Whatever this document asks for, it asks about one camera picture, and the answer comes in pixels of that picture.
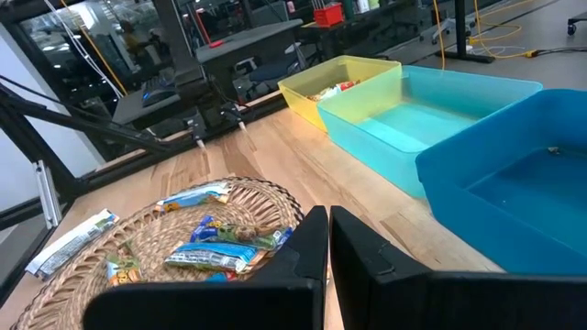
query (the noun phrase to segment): yellow cable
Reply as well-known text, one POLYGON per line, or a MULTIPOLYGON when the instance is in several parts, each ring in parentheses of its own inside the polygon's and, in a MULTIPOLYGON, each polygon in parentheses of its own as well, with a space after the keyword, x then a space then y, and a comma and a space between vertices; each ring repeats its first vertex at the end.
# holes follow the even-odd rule
MULTIPOLYGON (((487 17, 489 15, 493 15, 495 13, 502 12, 502 11, 504 11, 506 9, 511 9, 511 8, 514 8, 514 7, 517 7, 517 6, 528 4, 528 3, 531 3, 531 2, 534 2, 534 1, 536 1, 536 0, 525 0, 525 1, 521 1, 521 2, 516 3, 516 4, 513 4, 513 5, 507 5, 505 7, 498 8, 496 10, 493 10, 493 11, 491 11, 489 13, 485 13, 485 14, 480 15, 479 17, 477 17, 477 25, 485 25, 485 26, 488 26, 488 27, 515 28, 514 31, 509 32, 509 33, 507 33, 507 34, 505 34, 503 36, 493 37, 493 38, 486 38, 484 41, 496 41, 496 40, 500 40, 500 39, 505 39, 505 38, 511 37, 514 34, 520 32, 522 30, 522 26, 519 26, 519 25, 511 25, 511 24, 508 25, 508 24, 485 23, 485 22, 481 21, 481 18, 487 17)), ((480 35, 481 35, 481 32, 476 36, 476 38, 475 37, 469 37, 469 43, 472 45, 472 44, 475 44, 475 43, 479 42, 480 35)))
MULTIPOLYGON (((65 1, 64 0, 61 0, 61 4, 67 9, 67 12, 73 17, 72 11, 67 6, 67 4, 65 4, 65 1)), ((80 27, 80 25, 77 24, 77 22, 75 21, 75 19, 72 19, 72 21, 77 26, 77 28, 79 28, 82 31, 83 36, 86 39, 88 39, 88 41, 90 41, 90 45, 92 45, 92 48, 94 49, 94 51, 96 52, 96 54, 98 54, 98 57, 100 58, 100 60, 102 61, 102 63, 106 66, 106 69, 108 70, 108 72, 110 72, 110 74, 114 78, 115 82, 118 84, 118 86, 122 90, 122 93, 125 96, 127 96, 128 93, 127 93, 127 90, 125 89, 125 86, 118 80, 118 77, 116 77, 116 75, 112 71, 112 68, 110 68, 110 65, 108 65, 108 63, 106 63, 106 60, 104 59, 104 56, 102 56, 102 53, 100 52, 100 50, 98 50, 98 48, 95 46, 95 44, 92 41, 92 39, 90 38, 90 36, 85 32, 85 29, 83 29, 82 27, 80 27)))
POLYGON ((516 6, 521 6, 523 4, 531 3, 531 2, 534 2, 534 1, 536 1, 536 0, 525 0, 525 1, 522 1, 522 2, 519 2, 519 3, 516 3, 516 4, 513 4, 513 5, 507 5, 505 7, 501 7, 501 8, 495 9, 495 10, 489 12, 489 13, 485 13, 485 14, 481 15, 480 18, 484 18, 484 17, 487 17, 489 15, 493 15, 495 13, 502 12, 502 11, 504 11, 506 9, 514 8, 516 6))
POLYGON ((438 40, 440 41, 440 56, 442 57, 442 70, 444 70, 446 66, 446 60, 444 57, 444 42, 442 41, 442 30, 440 29, 440 14, 438 12, 437 0, 433 0, 432 2, 434 3, 434 11, 437 15, 438 40))
MULTIPOLYGON (((481 22, 481 20, 480 20, 481 17, 479 16, 479 6, 477 5, 477 0, 474 0, 473 3, 475 4, 475 17, 477 18, 477 22, 481 22)), ((483 38, 482 38, 482 34, 481 34, 481 24, 477 24, 477 33, 478 33, 478 37, 479 37, 479 42, 481 43, 483 49, 489 54, 489 56, 496 58, 496 59, 512 59, 512 58, 520 57, 520 56, 528 57, 528 53, 533 51, 533 50, 530 50, 530 51, 525 51, 523 53, 506 55, 506 56, 495 55, 495 54, 491 53, 491 51, 483 43, 483 38)))

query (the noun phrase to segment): black stand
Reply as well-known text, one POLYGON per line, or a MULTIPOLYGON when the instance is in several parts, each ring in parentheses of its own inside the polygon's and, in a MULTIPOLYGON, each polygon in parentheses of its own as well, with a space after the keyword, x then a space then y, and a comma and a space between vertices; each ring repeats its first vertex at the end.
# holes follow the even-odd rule
POLYGON ((491 63, 495 58, 484 55, 473 55, 467 52, 466 30, 465 30, 465 0, 455 0, 455 20, 457 21, 457 51, 445 51, 447 59, 476 61, 479 63, 491 63))

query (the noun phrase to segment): blue wrapper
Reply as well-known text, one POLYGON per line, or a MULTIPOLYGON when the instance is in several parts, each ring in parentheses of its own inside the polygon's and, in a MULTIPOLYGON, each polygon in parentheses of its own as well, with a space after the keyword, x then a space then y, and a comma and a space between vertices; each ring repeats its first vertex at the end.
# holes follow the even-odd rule
POLYGON ((292 232, 290 227, 226 224, 215 220, 212 215, 207 215, 192 233, 190 242, 230 242, 275 251, 285 243, 292 232))
POLYGON ((215 281, 215 282, 226 282, 226 281, 234 281, 237 278, 237 275, 230 271, 223 271, 219 273, 215 273, 214 275, 210 276, 205 281, 215 281))
POLYGON ((265 256, 266 251, 229 243, 186 243, 165 259, 174 266, 200 270, 228 270, 246 273, 265 256))

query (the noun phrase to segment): wall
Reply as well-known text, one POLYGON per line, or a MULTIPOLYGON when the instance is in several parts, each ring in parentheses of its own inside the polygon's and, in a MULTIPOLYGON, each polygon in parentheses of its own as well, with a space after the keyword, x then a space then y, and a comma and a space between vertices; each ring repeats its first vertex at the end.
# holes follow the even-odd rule
MULTIPOLYGON (((0 74, 37 92, 57 98, 55 93, 41 78, 30 60, 28 60, 27 56, 12 39, 8 31, 6 31, 6 28, 1 24, 0 63, 2 63, 0 65, 0 74)), ((52 111, 66 115, 69 114, 61 105, 47 101, 32 93, 22 91, 7 82, 1 83, 30 101, 46 105, 52 111)), ((85 134, 38 119, 30 118, 29 120, 76 177, 82 176, 104 163, 104 159, 85 134)), ((32 166, 1 130, 0 187, 2 187, 0 188, 0 211, 39 195, 32 166)))

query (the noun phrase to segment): blue plastic bin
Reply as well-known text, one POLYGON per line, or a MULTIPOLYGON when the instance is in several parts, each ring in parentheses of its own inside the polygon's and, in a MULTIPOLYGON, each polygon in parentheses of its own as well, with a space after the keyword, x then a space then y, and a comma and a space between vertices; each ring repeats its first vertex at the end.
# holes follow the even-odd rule
POLYGON ((318 104, 330 138, 414 197, 415 157, 479 119, 542 89, 525 82, 404 66, 318 104))
POLYGON ((505 270, 587 274, 585 105, 540 92, 422 152, 436 219, 505 270))

